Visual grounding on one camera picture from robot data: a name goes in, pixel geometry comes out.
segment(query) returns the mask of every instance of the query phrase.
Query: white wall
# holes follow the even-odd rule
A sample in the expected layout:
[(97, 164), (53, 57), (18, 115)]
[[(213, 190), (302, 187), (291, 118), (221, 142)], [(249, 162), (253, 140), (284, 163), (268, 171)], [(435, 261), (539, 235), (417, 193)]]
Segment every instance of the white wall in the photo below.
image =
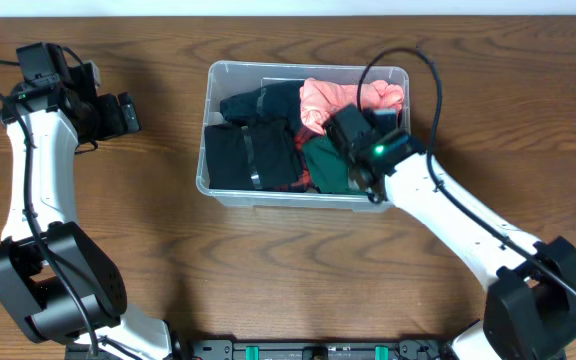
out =
[(0, 0), (0, 17), (564, 14), (576, 0)]

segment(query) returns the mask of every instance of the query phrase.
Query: dark green clothing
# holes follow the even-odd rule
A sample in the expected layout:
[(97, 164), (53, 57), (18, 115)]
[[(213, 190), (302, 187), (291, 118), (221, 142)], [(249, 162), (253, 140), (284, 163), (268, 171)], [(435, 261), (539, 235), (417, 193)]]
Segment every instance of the dark green clothing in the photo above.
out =
[(308, 141), (303, 150), (312, 182), (322, 194), (363, 194), (350, 188), (348, 165), (327, 136)]

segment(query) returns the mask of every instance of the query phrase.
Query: wooden table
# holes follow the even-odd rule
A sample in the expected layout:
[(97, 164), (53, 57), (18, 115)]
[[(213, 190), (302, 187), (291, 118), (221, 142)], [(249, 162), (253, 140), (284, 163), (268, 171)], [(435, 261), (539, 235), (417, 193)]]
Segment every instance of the wooden table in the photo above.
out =
[[(444, 84), (444, 167), (510, 222), (576, 246), (576, 17), (0, 19), (1, 59), (38, 41), (93, 59), (104, 92), (134, 95), (144, 131), (76, 158), (77, 209), (129, 300), (188, 337), (450, 337), (484, 309), (464, 264), (401, 211), (229, 209), (201, 195), (206, 74), (220, 59), (365, 64), (420, 44)], [(408, 71), (427, 138), (427, 68), (386, 62)], [(2, 92), (20, 79), (0, 66)], [(0, 125), (0, 233), (10, 184)], [(0, 358), (63, 358), (63, 346), (30, 343), (0, 305)]]

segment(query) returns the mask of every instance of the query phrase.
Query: plastic storage bin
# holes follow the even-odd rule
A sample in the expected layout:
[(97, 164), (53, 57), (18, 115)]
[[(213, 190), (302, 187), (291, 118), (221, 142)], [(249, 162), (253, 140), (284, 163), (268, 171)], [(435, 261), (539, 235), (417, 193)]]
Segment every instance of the plastic storage bin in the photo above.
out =
[[(357, 84), (364, 66), (335, 65), (296, 65), (250, 63), (238, 61), (217, 61), (208, 71), (206, 108), (201, 131), (199, 165), (197, 167), (197, 188), (207, 196), (219, 200), (224, 206), (293, 206), (310, 208), (351, 209), (354, 211), (383, 212), (392, 207), (384, 202), (372, 204), (365, 195), (330, 195), (318, 193), (288, 193), (269, 191), (239, 191), (210, 189), (210, 174), (206, 166), (203, 128), (224, 123), (219, 112), (219, 102), (233, 95), (253, 91), (259, 87), (288, 80), (315, 78), (337, 84)], [(370, 69), (365, 83), (385, 80), (404, 88), (405, 99), (402, 124), (410, 131), (410, 95), (408, 74), (401, 68), (375, 66)]]

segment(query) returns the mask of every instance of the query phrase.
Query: green connector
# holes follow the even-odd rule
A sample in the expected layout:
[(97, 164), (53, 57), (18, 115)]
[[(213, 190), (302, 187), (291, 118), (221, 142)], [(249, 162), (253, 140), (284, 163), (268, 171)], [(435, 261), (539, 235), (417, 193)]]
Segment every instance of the green connector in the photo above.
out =
[(388, 348), (385, 346), (375, 346), (375, 360), (388, 360)]
[(257, 346), (246, 346), (246, 360), (259, 360), (259, 348)]

